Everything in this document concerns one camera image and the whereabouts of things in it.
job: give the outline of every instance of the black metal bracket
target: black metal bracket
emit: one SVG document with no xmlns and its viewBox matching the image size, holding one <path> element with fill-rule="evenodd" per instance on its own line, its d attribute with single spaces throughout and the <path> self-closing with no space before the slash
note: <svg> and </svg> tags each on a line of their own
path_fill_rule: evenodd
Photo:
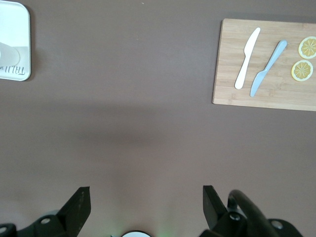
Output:
<svg viewBox="0 0 316 237">
<path fill-rule="evenodd" d="M 204 186 L 203 211 L 209 230 L 200 237 L 303 237 L 289 222 L 267 219 L 239 190 L 230 192 L 226 208 L 213 186 Z"/>
<path fill-rule="evenodd" d="M 0 224 L 0 237 L 77 237 L 90 212 L 89 187 L 81 187 L 56 215 L 40 217 L 19 231 L 13 223 Z"/>
</svg>

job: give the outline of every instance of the screw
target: screw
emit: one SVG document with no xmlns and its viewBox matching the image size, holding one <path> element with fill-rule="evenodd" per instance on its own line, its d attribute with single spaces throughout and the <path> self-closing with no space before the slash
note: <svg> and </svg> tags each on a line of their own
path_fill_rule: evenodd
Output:
<svg viewBox="0 0 316 237">
<path fill-rule="evenodd" d="M 229 215 L 229 217 L 234 220 L 234 221 L 239 221 L 240 220 L 240 216 L 237 213 L 232 213 Z"/>
<path fill-rule="evenodd" d="M 4 227 L 1 227 L 1 228 L 0 228 L 0 234 L 6 232 L 7 229 L 8 229 L 8 228 L 5 227 L 5 226 L 4 226 Z"/>
<path fill-rule="evenodd" d="M 271 224 L 279 230 L 283 229 L 283 225 L 280 221 L 271 221 Z"/>
<path fill-rule="evenodd" d="M 40 221 L 41 224 L 47 224 L 48 222 L 50 222 L 50 218 L 44 218 Z"/>
</svg>

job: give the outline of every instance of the light blue knife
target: light blue knife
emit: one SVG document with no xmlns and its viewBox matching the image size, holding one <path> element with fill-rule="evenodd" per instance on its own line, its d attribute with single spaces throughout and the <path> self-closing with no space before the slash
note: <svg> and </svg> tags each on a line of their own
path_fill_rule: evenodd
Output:
<svg viewBox="0 0 316 237">
<path fill-rule="evenodd" d="M 268 71 L 270 70 L 270 68 L 272 67 L 272 65 L 276 62 L 277 58 L 279 58 L 279 56 L 281 55 L 281 53 L 283 52 L 283 50 L 286 48 L 287 46 L 287 41 L 286 40 L 281 40 L 277 46 L 276 49 L 274 50 L 270 60 L 268 61 L 266 67 L 264 68 L 263 71 L 258 72 L 257 76 L 255 77 L 255 79 L 253 80 L 252 83 L 252 87 L 250 90 L 250 96 L 254 97 L 262 80 L 265 78 L 266 74 L 268 73 Z"/>
</svg>

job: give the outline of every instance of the plastic knife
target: plastic knife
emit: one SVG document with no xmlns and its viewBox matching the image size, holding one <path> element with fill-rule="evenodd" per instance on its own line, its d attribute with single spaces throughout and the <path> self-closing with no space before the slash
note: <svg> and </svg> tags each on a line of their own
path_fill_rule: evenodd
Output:
<svg viewBox="0 0 316 237">
<path fill-rule="evenodd" d="M 243 86 L 243 83 L 244 83 L 245 77 L 246 77 L 246 71 L 248 68 L 249 60 L 250 60 L 250 56 L 251 56 L 253 47 L 255 46 L 255 43 L 256 43 L 256 40 L 258 38 L 259 33 L 260 33 L 260 28 L 258 27 L 257 29 L 254 30 L 254 32 L 249 37 L 249 39 L 246 43 L 245 49 L 243 50 L 245 53 L 245 59 L 243 61 L 242 67 L 240 69 L 240 72 L 239 72 L 238 77 L 237 77 L 236 82 L 235 82 L 236 89 L 241 89 Z"/>
<path fill-rule="evenodd" d="M 251 87 L 251 90 L 250 90 L 250 96 L 251 97 L 255 96 L 255 94 L 256 94 L 256 92 L 257 92 L 262 80 L 265 78 L 266 74 L 268 73 L 268 71 L 270 70 L 272 65 L 276 62 L 276 60 L 279 58 L 279 56 L 281 55 L 283 50 L 286 48 L 286 46 L 287 46 L 287 41 L 286 40 L 281 40 L 277 44 L 277 46 L 276 46 L 276 48 L 275 48 L 270 60 L 268 61 L 266 67 L 264 68 L 263 71 L 258 72 L 258 74 L 256 75 L 255 79 L 253 80 L 252 87 Z"/>
</svg>

